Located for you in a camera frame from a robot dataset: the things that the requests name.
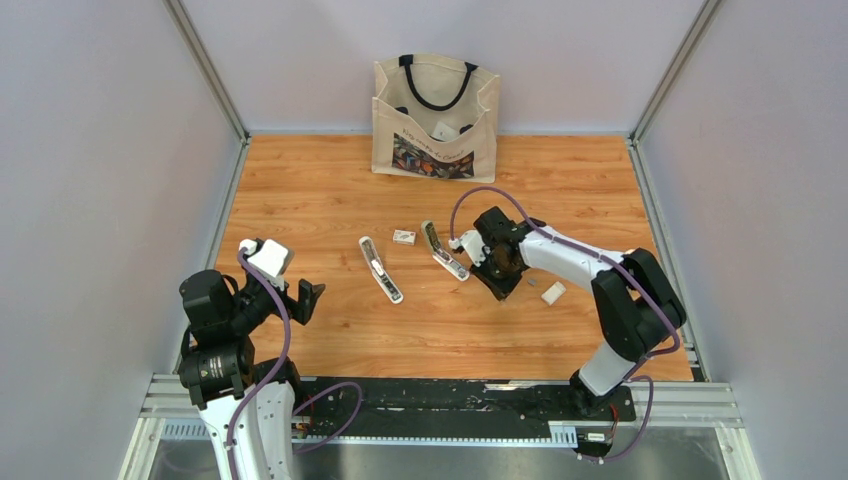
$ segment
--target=gray floor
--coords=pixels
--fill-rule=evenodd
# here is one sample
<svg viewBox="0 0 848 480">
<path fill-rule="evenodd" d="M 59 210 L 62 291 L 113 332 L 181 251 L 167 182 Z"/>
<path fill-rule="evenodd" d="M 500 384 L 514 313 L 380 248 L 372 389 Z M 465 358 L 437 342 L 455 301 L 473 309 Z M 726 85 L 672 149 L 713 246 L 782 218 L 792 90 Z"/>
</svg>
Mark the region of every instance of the gray floor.
<svg viewBox="0 0 848 480">
<path fill-rule="evenodd" d="M 634 433 L 633 429 L 619 429 L 613 453 L 624 448 Z M 217 471 L 184 470 L 212 466 L 214 456 L 208 442 L 162 442 L 150 478 L 217 479 Z M 548 448 L 328 445 L 295 456 L 292 470 L 294 480 L 728 478 L 715 432 L 709 428 L 650 429 L 628 458 L 606 465 L 578 461 L 571 450 Z"/>
</svg>

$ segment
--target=beige tote bag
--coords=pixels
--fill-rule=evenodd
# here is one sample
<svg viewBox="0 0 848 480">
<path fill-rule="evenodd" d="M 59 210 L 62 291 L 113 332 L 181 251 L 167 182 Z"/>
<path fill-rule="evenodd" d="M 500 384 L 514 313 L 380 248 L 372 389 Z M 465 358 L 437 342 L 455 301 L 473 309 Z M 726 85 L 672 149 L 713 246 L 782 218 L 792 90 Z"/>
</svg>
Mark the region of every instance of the beige tote bag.
<svg viewBox="0 0 848 480">
<path fill-rule="evenodd" d="M 371 170 L 495 181 L 501 79 L 431 54 L 375 62 Z"/>
</svg>

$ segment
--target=wood surface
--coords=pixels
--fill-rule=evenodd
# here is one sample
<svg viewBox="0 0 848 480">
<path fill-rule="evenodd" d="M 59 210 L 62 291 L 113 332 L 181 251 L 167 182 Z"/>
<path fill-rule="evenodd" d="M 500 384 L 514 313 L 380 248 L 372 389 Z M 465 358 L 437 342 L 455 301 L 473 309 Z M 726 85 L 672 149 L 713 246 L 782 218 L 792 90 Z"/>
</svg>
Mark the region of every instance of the wood surface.
<svg viewBox="0 0 848 480">
<path fill-rule="evenodd" d="M 531 269 L 498 302 L 476 278 L 459 282 L 438 265 L 420 235 L 415 246 L 392 243 L 395 229 L 420 232 L 429 219 L 446 245 L 454 203 L 477 184 L 377 175 L 370 161 L 370 136 L 259 136 L 248 152 L 217 267 L 243 283 L 239 241 L 273 238 L 295 251 L 290 284 L 327 285 L 312 321 L 292 322 L 289 355 L 302 375 L 567 379 L 591 357 L 602 336 L 588 292 L 564 282 L 568 290 L 549 307 L 540 296 L 557 279 Z M 494 185 L 564 235 L 654 249 L 621 138 L 501 137 Z M 463 203 L 457 235 L 493 205 L 519 220 L 499 195 L 480 192 Z M 363 235 L 403 292 L 401 304 L 371 276 Z M 278 356 L 282 322 L 270 317 L 251 338 L 257 361 Z M 692 379 L 682 349 L 642 371 Z"/>
</svg>

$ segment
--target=white wall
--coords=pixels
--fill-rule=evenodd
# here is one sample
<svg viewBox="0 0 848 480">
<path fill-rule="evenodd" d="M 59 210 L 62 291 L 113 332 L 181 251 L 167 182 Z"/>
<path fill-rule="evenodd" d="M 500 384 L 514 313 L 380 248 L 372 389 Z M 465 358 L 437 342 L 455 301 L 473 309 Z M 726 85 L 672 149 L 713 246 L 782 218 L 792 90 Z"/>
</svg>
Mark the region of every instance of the white wall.
<svg viewBox="0 0 848 480">
<path fill-rule="evenodd" d="M 729 0 L 644 143 L 763 478 L 845 478 L 848 3 Z"/>
<path fill-rule="evenodd" d="M 115 478 L 237 155 L 160 1 L 0 6 L 0 478 Z"/>
<path fill-rule="evenodd" d="M 630 131 L 702 0 L 184 0 L 249 130 L 370 131 L 373 62 L 503 76 L 501 129 Z"/>
</svg>

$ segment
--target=small object on table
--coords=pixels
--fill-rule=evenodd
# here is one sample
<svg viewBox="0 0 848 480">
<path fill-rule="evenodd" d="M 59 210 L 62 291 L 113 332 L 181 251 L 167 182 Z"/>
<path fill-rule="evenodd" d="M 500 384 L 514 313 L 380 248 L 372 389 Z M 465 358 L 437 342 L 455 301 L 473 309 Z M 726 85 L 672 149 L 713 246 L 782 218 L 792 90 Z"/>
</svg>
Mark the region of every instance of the small object on table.
<svg viewBox="0 0 848 480">
<path fill-rule="evenodd" d="M 551 285 L 551 288 L 547 289 L 545 293 L 542 294 L 542 300 L 550 306 L 553 305 L 563 293 L 565 293 L 565 285 L 560 282 L 556 282 Z"/>
<path fill-rule="evenodd" d="M 383 268 L 383 262 L 377 255 L 377 247 L 374 246 L 374 241 L 371 240 L 371 237 L 366 236 L 360 238 L 359 248 L 362 249 L 362 254 L 365 255 L 365 263 L 367 263 L 368 268 L 371 269 L 371 275 L 374 277 L 374 280 L 377 280 L 377 284 L 380 285 L 380 288 L 383 289 L 383 292 L 386 293 L 389 300 L 391 300 L 392 303 L 400 303 L 403 301 L 403 294 L 400 293 L 400 289 L 397 288 L 395 282 L 393 282 L 391 277 L 389 277 L 389 274 L 386 273 L 386 269 Z"/>
<path fill-rule="evenodd" d="M 468 280 L 470 275 L 468 269 L 462 266 L 455 258 L 453 258 L 447 250 L 442 247 L 442 242 L 439 241 L 439 235 L 436 233 L 436 226 L 431 220 L 425 220 L 421 223 L 421 233 L 427 240 L 427 246 L 430 247 L 430 253 L 433 259 L 439 262 L 439 265 L 445 267 L 447 271 L 457 278 L 460 282 Z"/>
<path fill-rule="evenodd" d="M 392 241 L 401 245 L 415 245 L 415 232 L 409 230 L 395 230 Z"/>
</svg>

